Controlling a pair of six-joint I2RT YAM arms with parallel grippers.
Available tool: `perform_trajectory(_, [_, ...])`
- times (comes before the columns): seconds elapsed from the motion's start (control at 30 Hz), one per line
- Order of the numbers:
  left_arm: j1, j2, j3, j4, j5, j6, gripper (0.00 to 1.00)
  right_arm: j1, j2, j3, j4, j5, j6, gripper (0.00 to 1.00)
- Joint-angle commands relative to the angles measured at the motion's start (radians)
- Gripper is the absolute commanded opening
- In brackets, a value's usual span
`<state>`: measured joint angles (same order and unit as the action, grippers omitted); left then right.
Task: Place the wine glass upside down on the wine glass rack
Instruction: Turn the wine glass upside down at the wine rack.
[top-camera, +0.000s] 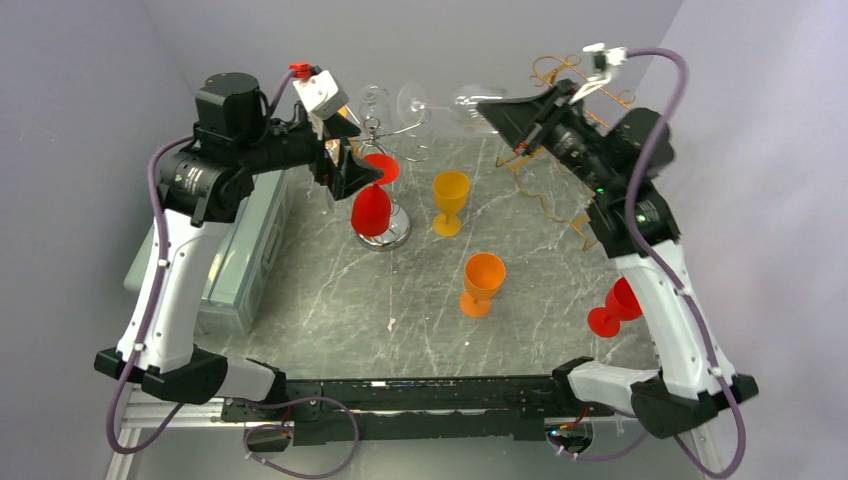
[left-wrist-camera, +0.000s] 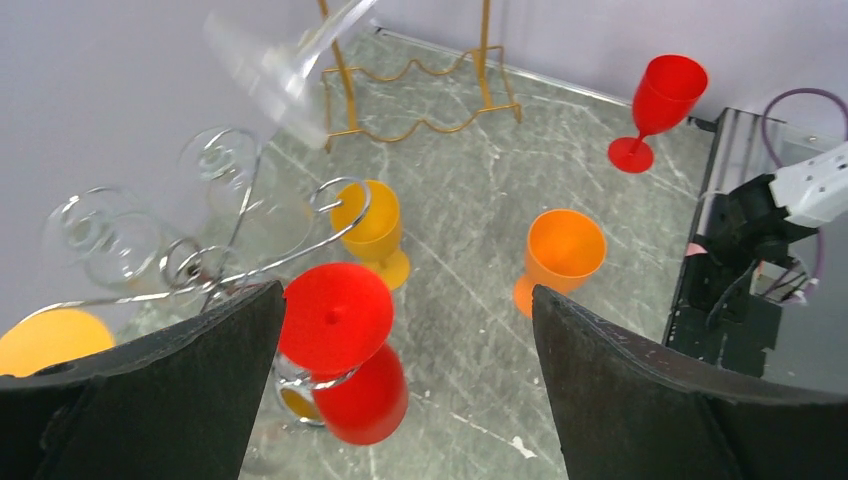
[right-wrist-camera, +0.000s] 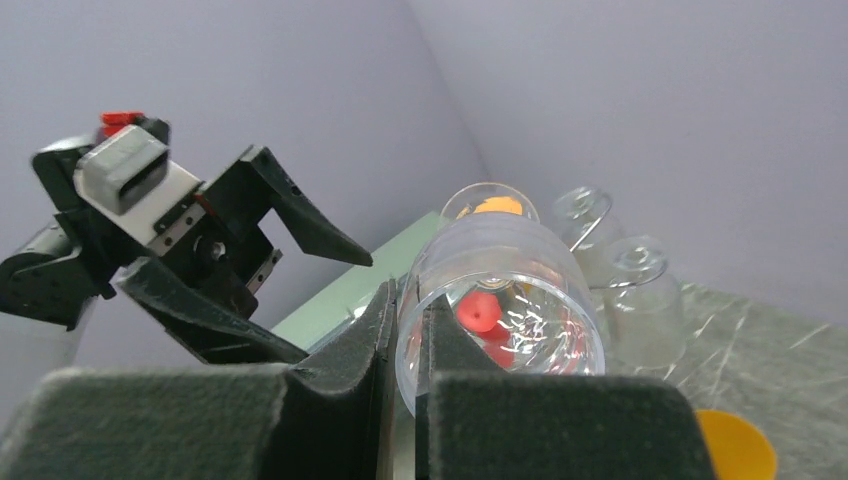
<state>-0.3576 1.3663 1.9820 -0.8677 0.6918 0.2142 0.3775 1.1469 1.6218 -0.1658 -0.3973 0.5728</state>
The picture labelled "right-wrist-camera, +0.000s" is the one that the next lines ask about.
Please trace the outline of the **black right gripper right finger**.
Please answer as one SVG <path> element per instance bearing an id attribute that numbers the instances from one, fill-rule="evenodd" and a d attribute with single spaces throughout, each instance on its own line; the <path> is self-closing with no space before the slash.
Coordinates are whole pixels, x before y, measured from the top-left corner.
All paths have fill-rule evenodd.
<path id="1" fill-rule="evenodd" d="M 711 479 L 694 410 L 650 377 L 502 370 L 445 298 L 424 311 L 419 479 Z"/>

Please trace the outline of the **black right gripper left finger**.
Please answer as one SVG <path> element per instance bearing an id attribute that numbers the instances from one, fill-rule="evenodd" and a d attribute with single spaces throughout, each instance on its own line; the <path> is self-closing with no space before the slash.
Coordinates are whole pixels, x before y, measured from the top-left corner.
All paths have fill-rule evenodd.
<path id="1" fill-rule="evenodd" d="M 48 375 L 1 439 L 5 479 L 389 479 L 394 281 L 295 365 Z"/>

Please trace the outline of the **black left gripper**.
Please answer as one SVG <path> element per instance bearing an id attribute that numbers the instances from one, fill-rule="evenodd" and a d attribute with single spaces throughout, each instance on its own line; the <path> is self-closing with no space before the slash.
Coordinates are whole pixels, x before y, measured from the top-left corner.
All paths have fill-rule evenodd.
<path id="1" fill-rule="evenodd" d="M 297 364 L 308 354 L 251 321 L 257 290 L 280 259 L 260 228 L 273 210 L 301 251 L 370 267 L 370 252 L 336 227 L 271 150 L 251 145 L 202 181 L 202 217 L 162 256 L 140 246 L 77 194 L 73 174 L 97 136 L 37 151 L 31 166 L 54 205 L 51 221 L 1 263 L 1 309 L 74 329 L 87 303 L 125 293 L 209 365 Z"/>

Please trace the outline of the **red plastic goblet back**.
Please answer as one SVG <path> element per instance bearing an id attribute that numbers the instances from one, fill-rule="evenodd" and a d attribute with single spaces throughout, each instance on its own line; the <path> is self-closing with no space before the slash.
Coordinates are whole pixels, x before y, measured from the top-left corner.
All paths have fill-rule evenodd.
<path id="1" fill-rule="evenodd" d="M 455 315 L 460 325 L 483 341 L 483 350 L 504 369 L 514 362 L 508 351 L 511 333 L 500 324 L 503 309 L 494 293 L 474 290 L 456 305 Z"/>

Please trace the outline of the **clear ribbed wine glass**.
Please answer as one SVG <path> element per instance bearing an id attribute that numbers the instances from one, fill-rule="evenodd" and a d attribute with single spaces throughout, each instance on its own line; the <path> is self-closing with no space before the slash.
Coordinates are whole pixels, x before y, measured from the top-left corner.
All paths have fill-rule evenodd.
<path id="1" fill-rule="evenodd" d="M 668 367 L 685 352 L 681 286 L 664 246 L 631 236 L 606 250 L 611 288 L 603 294 L 612 356 L 632 367 Z"/>
<path id="2" fill-rule="evenodd" d="M 552 207 L 553 229 L 569 247 L 590 288 L 601 288 L 614 276 L 607 248 L 625 236 L 611 213 L 612 197 L 600 188 L 575 188 Z"/>

